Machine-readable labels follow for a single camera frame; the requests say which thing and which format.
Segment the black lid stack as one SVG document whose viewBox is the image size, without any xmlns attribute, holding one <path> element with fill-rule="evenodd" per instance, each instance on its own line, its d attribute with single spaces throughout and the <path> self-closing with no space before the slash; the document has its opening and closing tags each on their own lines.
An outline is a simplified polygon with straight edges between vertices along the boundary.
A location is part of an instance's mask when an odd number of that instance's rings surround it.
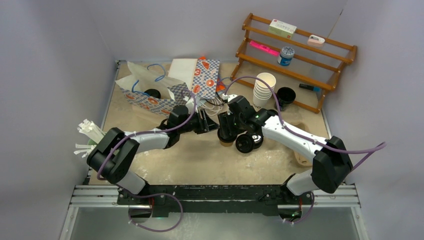
<svg viewBox="0 0 424 240">
<path fill-rule="evenodd" d="M 249 134 L 241 134 L 236 138 L 235 146 L 239 152 L 247 154 L 253 151 L 255 142 Z"/>
<path fill-rule="evenodd" d="M 253 148 L 258 149 L 262 146 L 264 142 L 264 137 L 260 133 L 250 133 L 250 136 L 253 140 Z"/>
</svg>

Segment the checkered paper bag blue handles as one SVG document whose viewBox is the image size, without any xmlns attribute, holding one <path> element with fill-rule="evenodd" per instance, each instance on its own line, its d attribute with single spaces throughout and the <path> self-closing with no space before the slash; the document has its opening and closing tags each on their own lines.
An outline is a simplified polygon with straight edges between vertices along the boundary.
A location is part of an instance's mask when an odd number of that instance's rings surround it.
<svg viewBox="0 0 424 240">
<path fill-rule="evenodd" d="M 130 75 L 115 83 L 130 104 L 154 114 L 168 116 L 174 107 L 184 106 L 193 100 L 187 84 L 167 76 L 163 65 L 128 62 L 127 67 Z"/>
</svg>

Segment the brown paper cup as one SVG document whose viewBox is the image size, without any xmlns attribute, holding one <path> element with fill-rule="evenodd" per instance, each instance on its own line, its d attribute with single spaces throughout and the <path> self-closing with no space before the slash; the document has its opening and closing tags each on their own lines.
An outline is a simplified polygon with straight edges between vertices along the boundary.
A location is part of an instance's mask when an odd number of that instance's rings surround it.
<svg viewBox="0 0 424 240">
<path fill-rule="evenodd" d="M 231 147 L 234 143 L 234 141 L 222 141 L 220 140 L 219 143 L 223 146 L 223 147 Z"/>
</svg>

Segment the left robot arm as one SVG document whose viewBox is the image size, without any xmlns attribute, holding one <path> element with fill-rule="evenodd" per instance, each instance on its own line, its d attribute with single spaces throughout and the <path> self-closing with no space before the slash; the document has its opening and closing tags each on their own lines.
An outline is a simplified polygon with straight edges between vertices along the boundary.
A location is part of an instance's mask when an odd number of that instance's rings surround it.
<svg viewBox="0 0 424 240">
<path fill-rule="evenodd" d="M 130 170 L 138 153 L 174 146 L 185 133 L 204 134 L 219 128 L 203 109 L 190 112 L 177 105 L 157 128 L 136 133 L 111 128 L 86 158 L 87 164 L 106 181 L 129 192 L 138 205 L 149 199 L 148 182 Z"/>
</svg>

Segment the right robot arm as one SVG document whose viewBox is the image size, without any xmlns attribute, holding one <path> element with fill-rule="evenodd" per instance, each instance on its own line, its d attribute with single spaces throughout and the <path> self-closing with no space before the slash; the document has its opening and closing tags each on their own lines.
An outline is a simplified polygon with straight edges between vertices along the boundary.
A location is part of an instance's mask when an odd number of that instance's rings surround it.
<svg viewBox="0 0 424 240">
<path fill-rule="evenodd" d="M 311 169 L 292 174 L 283 184 L 280 196 L 288 204 L 300 195 L 321 190 L 333 194 L 353 170 L 344 142 L 333 136 L 319 137 L 283 122 L 273 110 L 255 108 L 241 95 L 224 95 L 228 111 L 218 115 L 218 138 L 236 142 L 237 149 L 249 153 L 255 148 L 254 136 L 271 139 L 290 148 L 312 163 Z"/>
</svg>

